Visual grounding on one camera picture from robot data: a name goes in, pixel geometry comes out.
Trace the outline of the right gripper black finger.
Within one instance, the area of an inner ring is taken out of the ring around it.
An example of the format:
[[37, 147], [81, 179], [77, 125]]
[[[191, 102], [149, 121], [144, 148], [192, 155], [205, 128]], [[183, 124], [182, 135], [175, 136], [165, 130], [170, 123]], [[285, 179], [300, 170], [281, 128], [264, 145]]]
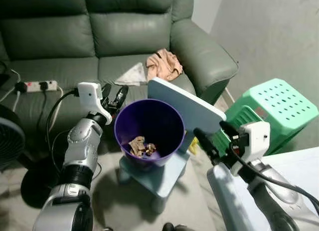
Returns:
[[205, 152], [206, 156], [210, 159], [210, 162], [213, 165], [218, 165], [221, 162], [221, 156], [207, 137], [206, 133], [204, 133], [200, 128], [194, 128], [193, 130], [194, 136], [198, 139], [198, 142], [201, 146], [201, 149]]
[[240, 135], [237, 128], [235, 128], [230, 122], [220, 121], [219, 126], [229, 138], [238, 137]]

